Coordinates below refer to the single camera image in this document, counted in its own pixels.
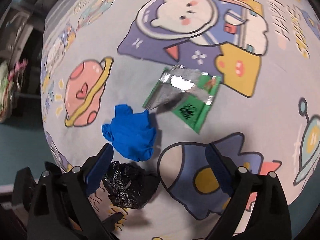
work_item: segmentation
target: blue crumpled object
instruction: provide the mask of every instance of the blue crumpled object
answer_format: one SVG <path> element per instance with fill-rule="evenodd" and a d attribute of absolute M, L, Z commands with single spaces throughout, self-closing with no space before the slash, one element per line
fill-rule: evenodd
<path fill-rule="evenodd" d="M 111 124 L 102 125 L 102 134 L 125 158 L 146 161 L 153 154 L 156 128 L 151 127 L 149 111 L 134 114 L 128 105 L 115 106 Z"/>

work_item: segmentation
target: red triangle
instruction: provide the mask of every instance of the red triangle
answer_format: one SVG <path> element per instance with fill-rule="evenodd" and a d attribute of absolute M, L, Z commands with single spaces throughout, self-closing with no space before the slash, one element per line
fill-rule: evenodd
<path fill-rule="evenodd" d="M 172 57 L 174 60 L 178 61 L 179 60 L 179 48 L 178 45 L 175 45 L 173 47 L 169 47 L 164 49 L 170 57 Z"/>

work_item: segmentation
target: cartoon bear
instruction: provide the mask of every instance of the cartoon bear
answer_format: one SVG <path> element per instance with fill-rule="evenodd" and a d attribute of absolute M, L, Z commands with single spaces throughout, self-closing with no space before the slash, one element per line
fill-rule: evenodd
<path fill-rule="evenodd" d="M 198 45 L 228 42 L 256 55 L 267 48 L 264 18 L 237 0 L 164 0 L 156 16 L 152 27 L 189 34 Z"/>

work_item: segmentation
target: crumpled black plastic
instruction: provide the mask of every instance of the crumpled black plastic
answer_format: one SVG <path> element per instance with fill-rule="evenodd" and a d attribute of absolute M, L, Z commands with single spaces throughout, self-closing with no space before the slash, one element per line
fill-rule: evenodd
<path fill-rule="evenodd" d="M 113 205 L 141 209 L 156 192 L 160 178 L 131 164 L 112 162 L 102 179 Z"/>

